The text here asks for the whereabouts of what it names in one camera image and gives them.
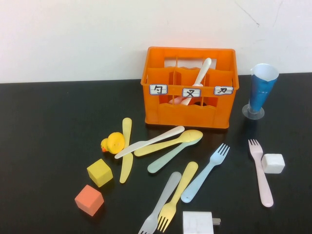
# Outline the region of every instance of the pink plastic fork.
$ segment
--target pink plastic fork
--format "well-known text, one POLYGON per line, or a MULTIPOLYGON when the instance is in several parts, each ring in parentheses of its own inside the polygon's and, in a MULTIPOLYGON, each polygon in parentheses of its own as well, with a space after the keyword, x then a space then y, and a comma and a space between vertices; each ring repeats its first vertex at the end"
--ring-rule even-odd
POLYGON ((273 205, 273 197, 261 165, 263 150, 257 140, 248 140, 248 144, 250 153, 254 159, 255 169, 257 171, 261 202, 265 207, 271 207, 273 205))

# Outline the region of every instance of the cutlery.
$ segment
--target cutlery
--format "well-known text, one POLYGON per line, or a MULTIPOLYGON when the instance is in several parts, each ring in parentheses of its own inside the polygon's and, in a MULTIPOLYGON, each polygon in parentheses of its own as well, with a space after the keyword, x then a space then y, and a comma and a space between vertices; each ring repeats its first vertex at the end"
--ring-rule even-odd
POLYGON ((201 185, 204 183, 205 179, 209 175, 210 171, 216 165, 220 165, 225 156, 228 154, 230 147, 226 144, 221 144, 219 148, 210 157, 208 165, 202 170, 202 172, 190 183, 190 185, 184 190, 181 196, 181 200, 185 203, 189 203, 196 193, 198 192, 201 185))
POLYGON ((163 206, 158 216, 158 230, 164 232, 170 224, 172 218, 176 213, 176 204, 180 200, 181 194, 183 193, 186 186, 190 183, 191 179, 195 175, 198 169, 198 164, 195 162, 189 162, 187 164, 182 178, 177 186, 174 196, 171 201, 163 206))
MULTIPOLYGON (((207 58, 204 61, 202 67, 199 70, 199 73, 197 75, 197 78, 196 78, 195 83, 193 84, 193 86, 203 86, 201 84, 201 81, 203 80, 204 76, 206 75, 206 73, 207 73, 211 63, 212 63, 211 58, 207 58)), ((191 97, 187 97, 186 99, 183 100, 183 98, 184 98, 183 96, 176 97, 174 99, 175 104, 180 104, 181 103, 183 105, 188 105, 190 103, 191 99, 192 99, 191 97)))
POLYGON ((177 135, 179 133, 182 133, 183 131, 185 130, 185 128, 183 126, 177 126, 159 136, 156 136, 150 140, 146 140, 146 141, 138 141, 130 146, 128 146, 127 148, 123 149, 122 151, 120 151, 118 154, 115 155, 115 158, 118 159, 118 158, 121 158, 122 156, 128 154, 128 153, 131 153, 133 152, 134 150, 137 150, 139 148, 142 148, 144 146, 147 146, 147 145, 150 145, 150 144, 153 144, 157 141, 160 141, 160 140, 163 140, 163 139, 166 139, 166 138, 169 138, 169 137, 172 137, 174 135, 177 135))
MULTIPOLYGON (((125 148, 129 146, 131 135, 132 120, 130 118, 124 118, 122 121, 122 134, 125 138, 125 148)), ((133 164, 133 154, 128 153, 122 158, 120 183, 126 182, 133 164)))
POLYGON ((147 170, 149 173, 156 173, 158 172, 164 165, 166 165, 174 156, 176 156, 179 152, 181 152, 185 147, 194 145, 201 140, 197 139, 191 142, 182 143, 175 149, 171 150, 170 152, 166 153, 164 156, 160 157, 156 161, 152 162, 148 167, 147 170))
POLYGON ((138 234, 152 234, 157 228, 157 217, 159 215, 159 212, 161 208, 164 206, 172 192, 175 190, 177 184, 179 183, 181 179, 181 173, 180 172, 173 172, 162 191, 162 194, 153 210, 153 212, 150 214, 150 216, 147 217, 145 222, 143 223, 140 231, 138 234))
POLYGON ((155 152, 157 150, 161 150, 163 148, 172 146, 174 144, 183 143, 183 142, 191 142, 197 139, 201 139, 202 137, 203 137, 203 133, 198 130, 187 130, 183 132, 176 139, 165 141, 162 143, 153 144, 153 145, 148 145, 138 150, 135 150, 135 156, 143 156, 143 155, 155 152))
POLYGON ((261 164, 263 150, 257 140, 248 140, 248 144, 250 153, 254 159, 255 169, 257 171, 261 203, 265 207, 271 207, 274 203, 273 197, 261 164))

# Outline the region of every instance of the black table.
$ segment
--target black table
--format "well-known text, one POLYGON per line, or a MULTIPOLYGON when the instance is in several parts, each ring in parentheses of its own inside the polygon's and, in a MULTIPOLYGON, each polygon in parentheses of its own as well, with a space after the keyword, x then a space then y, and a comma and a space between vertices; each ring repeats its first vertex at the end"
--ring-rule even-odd
POLYGON ((0 85, 0 233, 137 234, 152 212, 170 174, 191 160, 202 170, 217 146, 231 146, 194 200, 179 201, 166 233, 181 234, 182 211, 211 211, 222 220, 216 234, 294 234, 312 229, 312 74, 284 74, 258 121, 244 118, 250 76, 240 76, 227 131, 204 129, 203 139, 183 150, 157 175, 147 166, 173 147, 135 158, 130 177, 119 183, 121 160, 100 150, 100 141, 121 132, 133 120, 131 143, 171 127, 144 123, 139 80, 24 83, 0 85), (255 166, 247 139, 256 138, 265 153, 281 153, 282 174, 267 175, 274 206, 261 205, 255 166), (94 217, 74 198, 89 184, 86 168, 99 158, 114 181, 101 187, 105 205, 94 217))

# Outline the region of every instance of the white charger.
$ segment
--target white charger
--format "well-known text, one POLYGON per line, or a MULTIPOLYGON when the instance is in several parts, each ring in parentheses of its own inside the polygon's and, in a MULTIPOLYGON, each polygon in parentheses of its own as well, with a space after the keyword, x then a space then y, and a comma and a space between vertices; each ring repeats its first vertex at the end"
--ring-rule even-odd
POLYGON ((183 234, 214 234, 213 225, 220 222, 211 212, 183 211, 183 234))

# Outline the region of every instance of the chinese character label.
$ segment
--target chinese character label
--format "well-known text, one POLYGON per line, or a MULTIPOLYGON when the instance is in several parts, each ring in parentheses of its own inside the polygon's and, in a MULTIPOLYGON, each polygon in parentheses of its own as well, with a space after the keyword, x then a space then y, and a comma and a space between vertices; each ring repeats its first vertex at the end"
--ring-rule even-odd
POLYGON ((214 95, 225 95, 225 94, 232 94, 233 87, 231 86, 216 86, 214 88, 214 95))
POLYGON ((200 89, 183 89, 182 96, 185 98, 200 97, 200 89))
POLYGON ((168 93, 168 86, 166 84, 151 84, 150 94, 151 95, 162 95, 168 93))

